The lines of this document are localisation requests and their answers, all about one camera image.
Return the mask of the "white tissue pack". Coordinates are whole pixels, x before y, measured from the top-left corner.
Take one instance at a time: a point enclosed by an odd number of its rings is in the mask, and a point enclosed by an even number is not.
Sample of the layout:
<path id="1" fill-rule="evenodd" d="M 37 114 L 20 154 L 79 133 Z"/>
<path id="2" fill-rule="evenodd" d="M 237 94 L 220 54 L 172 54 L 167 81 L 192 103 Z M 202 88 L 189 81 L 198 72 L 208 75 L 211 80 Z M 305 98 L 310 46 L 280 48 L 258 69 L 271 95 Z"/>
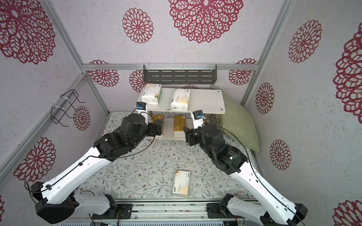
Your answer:
<path id="1" fill-rule="evenodd" d="M 177 170 L 174 177 L 173 195 L 188 196 L 189 195 L 189 182 L 190 171 Z"/>
<path id="2" fill-rule="evenodd" d="M 171 101 L 171 109 L 174 111 L 188 111 L 190 102 L 190 89 L 175 89 Z"/>
<path id="3" fill-rule="evenodd" d="M 141 101 L 148 105 L 158 105 L 162 93 L 162 84 L 148 83 L 141 96 Z"/>

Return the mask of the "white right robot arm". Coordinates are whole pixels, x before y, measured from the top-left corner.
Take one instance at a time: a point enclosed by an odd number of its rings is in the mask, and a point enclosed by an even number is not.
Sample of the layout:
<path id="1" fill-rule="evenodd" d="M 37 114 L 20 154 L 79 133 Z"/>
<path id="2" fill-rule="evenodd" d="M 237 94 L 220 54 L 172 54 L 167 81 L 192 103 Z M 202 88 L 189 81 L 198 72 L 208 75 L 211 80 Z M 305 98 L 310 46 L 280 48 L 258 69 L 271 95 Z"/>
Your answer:
<path id="1" fill-rule="evenodd" d="M 220 171 L 241 183 L 259 201 L 253 204 L 227 194 L 219 203 L 224 215 L 244 217 L 260 226 L 296 226 L 303 222 L 308 209 L 275 190 L 242 151 L 225 142 L 223 132 L 216 125 L 185 127 L 184 132 L 190 146 L 199 145 Z"/>

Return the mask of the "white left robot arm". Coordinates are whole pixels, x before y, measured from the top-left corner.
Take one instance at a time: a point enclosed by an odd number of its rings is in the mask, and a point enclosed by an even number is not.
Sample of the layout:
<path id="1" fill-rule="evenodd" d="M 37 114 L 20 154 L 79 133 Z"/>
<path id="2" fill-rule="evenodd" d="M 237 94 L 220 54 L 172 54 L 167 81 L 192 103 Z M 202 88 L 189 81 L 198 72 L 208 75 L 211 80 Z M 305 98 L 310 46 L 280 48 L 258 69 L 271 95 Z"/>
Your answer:
<path id="1" fill-rule="evenodd" d="M 50 224 L 60 223 L 73 214 L 88 214 L 100 218 L 116 216 L 118 205 L 112 195 L 84 196 L 77 188 L 93 173 L 117 159 L 130 157 L 131 151 L 145 137 L 162 134 L 161 123 L 148 122 L 147 112 L 130 114 L 121 126 L 103 135 L 74 164 L 47 182 L 35 182 L 29 193 L 37 201 L 36 214 Z"/>

